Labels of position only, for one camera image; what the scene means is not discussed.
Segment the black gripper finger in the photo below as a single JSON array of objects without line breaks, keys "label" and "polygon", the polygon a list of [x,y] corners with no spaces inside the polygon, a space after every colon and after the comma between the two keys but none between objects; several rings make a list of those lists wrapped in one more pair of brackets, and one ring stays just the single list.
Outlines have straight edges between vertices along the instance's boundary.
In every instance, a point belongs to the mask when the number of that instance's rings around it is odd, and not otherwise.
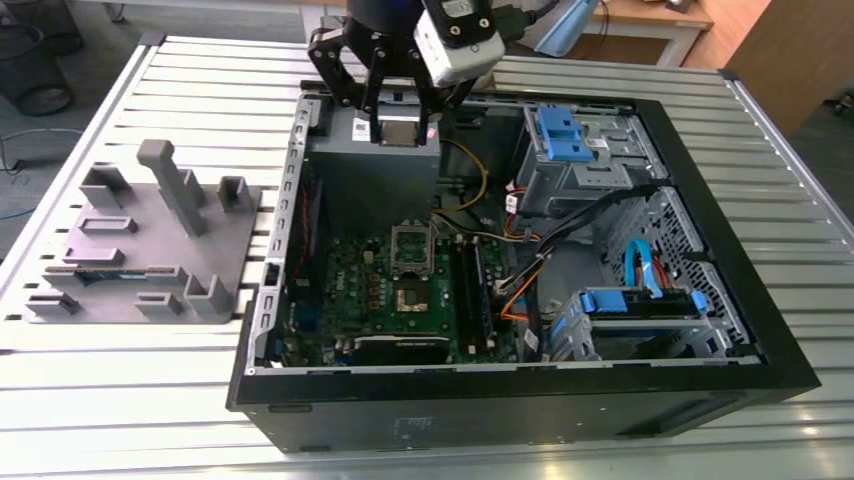
[{"label": "black gripper finger", "polygon": [[312,34],[309,56],[338,104],[354,107],[368,115],[370,141],[380,144],[380,93],[388,67],[388,49],[374,40],[358,48],[369,54],[368,77],[364,83],[358,83],[342,62],[345,46],[344,29],[317,29]]},{"label": "black gripper finger", "polygon": [[470,79],[453,87],[436,87],[430,72],[420,53],[410,53],[409,68],[416,81],[416,89],[420,98],[420,120],[417,126],[416,142],[425,146],[428,142],[428,127],[430,117],[452,109],[457,109],[473,90],[477,80]]}]

